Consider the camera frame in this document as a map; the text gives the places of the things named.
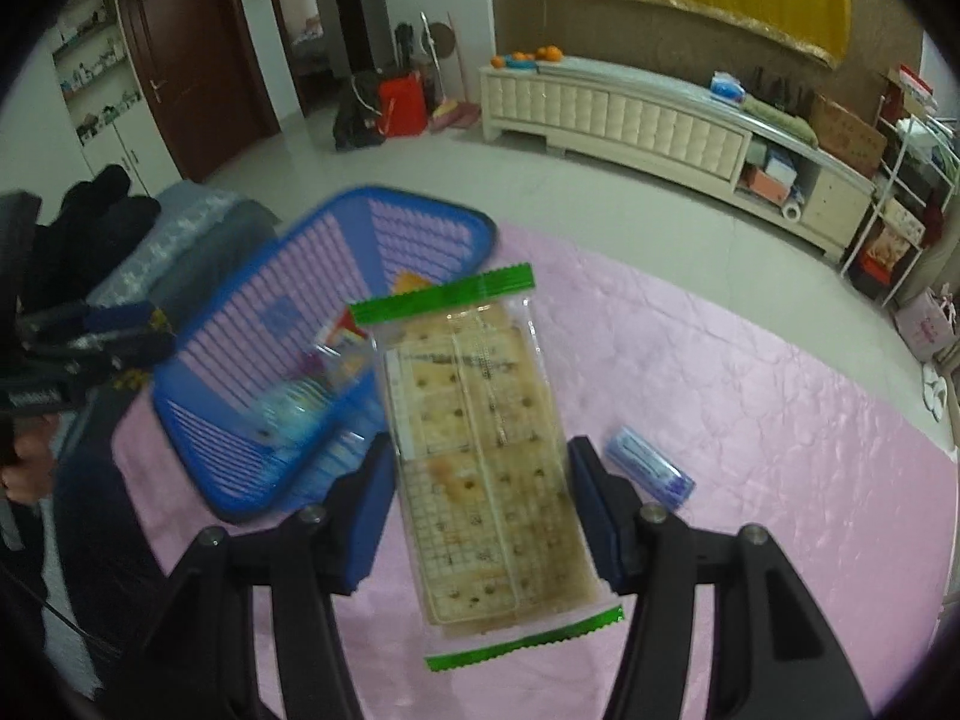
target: circular wall cutout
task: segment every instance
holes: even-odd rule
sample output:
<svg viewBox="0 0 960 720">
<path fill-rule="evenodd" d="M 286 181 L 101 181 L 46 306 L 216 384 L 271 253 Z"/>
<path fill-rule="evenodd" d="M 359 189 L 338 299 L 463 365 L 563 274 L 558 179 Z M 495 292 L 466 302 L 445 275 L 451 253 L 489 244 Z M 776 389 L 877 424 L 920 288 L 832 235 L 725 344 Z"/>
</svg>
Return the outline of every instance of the circular wall cutout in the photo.
<svg viewBox="0 0 960 720">
<path fill-rule="evenodd" d="M 446 59 L 446 57 L 453 54 L 453 50 L 457 47 L 457 38 L 449 26 L 443 22 L 431 22 L 430 34 L 433 35 L 433 43 L 437 49 L 438 59 Z M 421 47 L 424 48 L 424 53 L 429 56 L 430 41 L 426 39 L 426 30 L 424 30 L 424 34 L 421 36 Z"/>
</svg>

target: blue plastic basket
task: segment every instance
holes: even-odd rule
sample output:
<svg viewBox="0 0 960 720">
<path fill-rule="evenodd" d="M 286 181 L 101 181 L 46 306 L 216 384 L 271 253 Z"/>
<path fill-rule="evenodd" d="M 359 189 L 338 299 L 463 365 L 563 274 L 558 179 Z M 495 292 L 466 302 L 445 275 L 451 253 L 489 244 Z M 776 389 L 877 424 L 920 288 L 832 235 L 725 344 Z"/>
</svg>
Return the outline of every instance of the blue plastic basket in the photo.
<svg viewBox="0 0 960 720">
<path fill-rule="evenodd" d="M 220 290 L 157 369 L 154 404 L 210 508 L 240 522 L 323 500 L 386 427 L 368 374 L 299 450 L 251 429 L 251 405 L 295 374 L 349 303 L 388 295 L 402 271 L 434 283 L 476 271 L 496 225 L 482 213 L 379 187 L 339 194 Z"/>
</svg>

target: brown wall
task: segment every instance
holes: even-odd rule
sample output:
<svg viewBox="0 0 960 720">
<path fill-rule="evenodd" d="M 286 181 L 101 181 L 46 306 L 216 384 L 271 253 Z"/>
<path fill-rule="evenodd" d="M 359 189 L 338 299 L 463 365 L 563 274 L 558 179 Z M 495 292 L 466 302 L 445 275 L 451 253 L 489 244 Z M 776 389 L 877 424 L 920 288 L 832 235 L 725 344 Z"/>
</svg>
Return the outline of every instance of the brown wall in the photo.
<svg viewBox="0 0 960 720">
<path fill-rule="evenodd" d="M 900 0 L 853 0 L 851 40 L 840 67 L 766 38 L 673 8 L 623 0 L 493 0 L 497 49 L 555 44 L 570 55 L 634 65 L 706 84 L 714 70 L 749 80 L 752 69 L 811 86 L 872 119 L 879 73 L 920 68 L 923 28 Z"/>
</svg>

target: pink tablecloth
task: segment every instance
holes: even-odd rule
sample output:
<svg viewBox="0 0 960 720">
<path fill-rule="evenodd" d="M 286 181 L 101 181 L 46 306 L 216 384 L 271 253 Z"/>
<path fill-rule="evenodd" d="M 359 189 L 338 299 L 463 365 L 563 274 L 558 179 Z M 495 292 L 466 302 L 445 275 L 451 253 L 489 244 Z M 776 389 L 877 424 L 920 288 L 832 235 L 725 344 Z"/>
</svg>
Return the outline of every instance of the pink tablecloth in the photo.
<svg viewBox="0 0 960 720">
<path fill-rule="evenodd" d="M 706 300 L 566 242 L 501 228 L 493 265 L 522 260 L 538 279 L 538 334 L 568 435 L 599 443 L 631 425 L 696 480 L 682 512 L 690 524 L 734 532 L 765 523 L 827 615 L 871 705 L 881 706 L 923 656 L 937 618 L 952 555 L 952 462 L 887 403 Z M 216 518 L 147 394 L 113 446 L 169 571 Z M 706 705 L 711 606 L 700 593 L 685 718 L 702 717 Z M 371 720 L 600 717 L 627 634 L 621 623 L 431 674 L 396 507 L 373 574 L 336 610 Z M 263 611 L 261 692 L 279 710 L 269 606 Z"/>
</svg>

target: paper roll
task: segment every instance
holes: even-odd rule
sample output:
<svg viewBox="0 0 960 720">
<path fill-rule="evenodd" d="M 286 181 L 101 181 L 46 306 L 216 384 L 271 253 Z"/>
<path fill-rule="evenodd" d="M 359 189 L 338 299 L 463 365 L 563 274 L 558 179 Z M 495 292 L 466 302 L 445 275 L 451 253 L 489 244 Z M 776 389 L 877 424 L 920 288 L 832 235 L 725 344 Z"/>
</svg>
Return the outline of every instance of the paper roll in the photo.
<svg viewBox="0 0 960 720">
<path fill-rule="evenodd" d="M 781 205 L 781 214 L 784 215 L 784 218 L 787 221 L 800 221 L 800 214 L 803 213 L 803 206 L 800 205 L 793 197 L 787 199 L 784 202 L 784 205 Z"/>
</svg>

